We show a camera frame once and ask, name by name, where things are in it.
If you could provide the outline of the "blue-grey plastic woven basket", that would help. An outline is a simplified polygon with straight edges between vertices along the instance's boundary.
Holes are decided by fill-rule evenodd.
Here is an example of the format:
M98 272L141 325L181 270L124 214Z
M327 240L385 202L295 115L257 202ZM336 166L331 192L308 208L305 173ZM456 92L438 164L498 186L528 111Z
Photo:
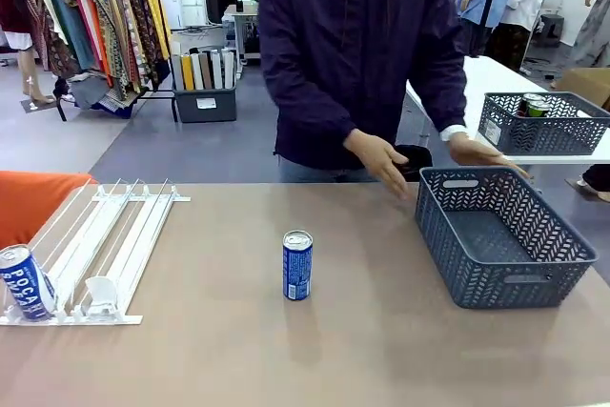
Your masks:
M517 116L525 93L552 104L546 117ZM590 155L609 128L610 112L572 92L487 92L478 132L507 155Z
M520 173L423 168L416 222L456 305L553 308L598 259Z

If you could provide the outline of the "person's right hand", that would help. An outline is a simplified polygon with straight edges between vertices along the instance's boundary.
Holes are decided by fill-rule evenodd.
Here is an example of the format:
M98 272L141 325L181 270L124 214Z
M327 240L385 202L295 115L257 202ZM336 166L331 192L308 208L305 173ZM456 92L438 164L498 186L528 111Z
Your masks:
M408 185L397 166L407 164L409 159L398 153L390 143L375 135L353 129L345 138L343 146L360 160L370 175L383 183L396 197L407 196Z

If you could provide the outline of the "clothes rack with garments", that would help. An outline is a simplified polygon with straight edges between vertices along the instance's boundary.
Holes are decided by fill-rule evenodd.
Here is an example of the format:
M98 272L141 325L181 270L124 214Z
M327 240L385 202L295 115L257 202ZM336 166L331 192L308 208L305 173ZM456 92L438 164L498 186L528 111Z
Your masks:
M139 101L154 99L173 76L171 54L162 57L147 0L26 0L26 5L35 49L56 78L57 108L68 102L128 119Z

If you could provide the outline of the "white side table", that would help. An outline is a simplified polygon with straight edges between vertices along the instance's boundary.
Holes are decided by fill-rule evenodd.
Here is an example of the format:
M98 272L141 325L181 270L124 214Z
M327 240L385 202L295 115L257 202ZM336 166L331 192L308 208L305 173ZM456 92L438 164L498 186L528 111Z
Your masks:
M467 77L464 91L467 100L464 117L466 129L473 139L487 147L492 147L492 144L478 132L487 92L546 92L543 87L487 56L466 57L463 68ZM610 164L610 129L590 155L508 156L508 159L526 166Z

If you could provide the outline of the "mannequin in grey dress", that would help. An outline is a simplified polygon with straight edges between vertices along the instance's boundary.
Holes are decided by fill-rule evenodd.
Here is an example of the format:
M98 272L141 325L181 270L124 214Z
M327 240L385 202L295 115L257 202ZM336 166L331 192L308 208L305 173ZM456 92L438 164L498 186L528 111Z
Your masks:
M581 26L569 67L610 68L610 0L585 0L590 9Z

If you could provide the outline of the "cardboard box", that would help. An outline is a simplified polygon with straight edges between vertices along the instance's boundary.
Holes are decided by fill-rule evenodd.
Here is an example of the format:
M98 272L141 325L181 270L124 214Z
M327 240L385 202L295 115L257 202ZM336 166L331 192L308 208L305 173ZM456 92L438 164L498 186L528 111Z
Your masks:
M610 68L575 68L566 71L556 90L572 92L610 112Z

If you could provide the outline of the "yellow fabric roll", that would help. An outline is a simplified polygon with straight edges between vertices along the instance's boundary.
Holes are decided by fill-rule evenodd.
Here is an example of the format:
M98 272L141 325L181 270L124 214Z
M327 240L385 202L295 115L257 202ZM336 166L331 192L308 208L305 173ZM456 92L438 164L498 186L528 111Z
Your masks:
M189 54L183 54L180 56L181 70L183 77L183 85L185 91L194 90L194 78L193 78L193 66L192 59Z

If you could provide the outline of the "person's left forearm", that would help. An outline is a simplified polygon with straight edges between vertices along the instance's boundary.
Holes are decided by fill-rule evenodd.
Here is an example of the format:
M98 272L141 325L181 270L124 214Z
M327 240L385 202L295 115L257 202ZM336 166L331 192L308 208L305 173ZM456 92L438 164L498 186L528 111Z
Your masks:
M410 83L443 142L467 133L464 116L467 79L464 56L458 53L421 53Z

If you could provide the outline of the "white can dispenser rack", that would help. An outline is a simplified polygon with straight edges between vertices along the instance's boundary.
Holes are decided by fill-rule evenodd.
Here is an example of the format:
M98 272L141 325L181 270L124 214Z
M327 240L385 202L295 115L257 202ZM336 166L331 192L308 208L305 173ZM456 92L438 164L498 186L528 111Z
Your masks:
M55 291L54 317L27 321L0 277L0 327L140 324L133 297L173 205L188 200L169 180L75 190L27 244Z

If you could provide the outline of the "blue Pocari Sweat can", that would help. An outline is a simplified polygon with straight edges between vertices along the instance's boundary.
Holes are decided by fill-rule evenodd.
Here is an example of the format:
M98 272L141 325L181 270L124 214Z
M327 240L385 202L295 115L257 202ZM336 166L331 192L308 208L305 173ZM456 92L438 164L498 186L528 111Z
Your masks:
M13 245L0 251L0 277L27 321L54 317L55 291L27 245Z
M313 247L313 238L303 230L289 231L283 237L283 294L289 300L310 295Z

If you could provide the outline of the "grey storage bin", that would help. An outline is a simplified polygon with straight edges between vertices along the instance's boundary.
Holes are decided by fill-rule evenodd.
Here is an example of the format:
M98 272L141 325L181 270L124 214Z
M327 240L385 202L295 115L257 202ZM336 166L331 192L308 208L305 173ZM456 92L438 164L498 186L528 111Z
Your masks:
M233 122L237 118L235 88L174 90L173 109L182 123Z

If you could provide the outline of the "dark plastic stool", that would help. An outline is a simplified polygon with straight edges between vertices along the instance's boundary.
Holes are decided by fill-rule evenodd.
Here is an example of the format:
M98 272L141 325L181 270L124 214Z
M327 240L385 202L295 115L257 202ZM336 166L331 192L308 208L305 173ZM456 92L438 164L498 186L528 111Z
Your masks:
M539 48L558 48L563 34L564 17L559 14L545 13L539 18L534 35Z

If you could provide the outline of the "brown fabric roll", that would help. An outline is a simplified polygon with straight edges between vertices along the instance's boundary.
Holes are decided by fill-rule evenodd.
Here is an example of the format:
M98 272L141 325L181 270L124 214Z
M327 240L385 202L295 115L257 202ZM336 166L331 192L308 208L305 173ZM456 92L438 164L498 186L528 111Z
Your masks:
M205 90L211 90L213 85L213 78L210 68L210 56L207 51L202 51L198 54L199 64L201 69L201 75L203 79L203 86Z

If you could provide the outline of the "black drink can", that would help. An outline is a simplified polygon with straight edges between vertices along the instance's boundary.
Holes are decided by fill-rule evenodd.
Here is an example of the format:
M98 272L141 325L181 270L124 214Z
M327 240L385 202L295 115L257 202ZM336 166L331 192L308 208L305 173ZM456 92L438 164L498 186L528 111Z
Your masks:
M525 93L520 99L517 116L544 117L550 111L550 104L543 95Z

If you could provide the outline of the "white air purifier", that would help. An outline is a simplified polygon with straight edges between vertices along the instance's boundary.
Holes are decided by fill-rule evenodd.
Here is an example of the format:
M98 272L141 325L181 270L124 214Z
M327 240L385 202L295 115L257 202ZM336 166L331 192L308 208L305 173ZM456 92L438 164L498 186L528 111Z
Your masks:
M182 9L182 0L162 0L164 16L172 31L182 30L185 27Z

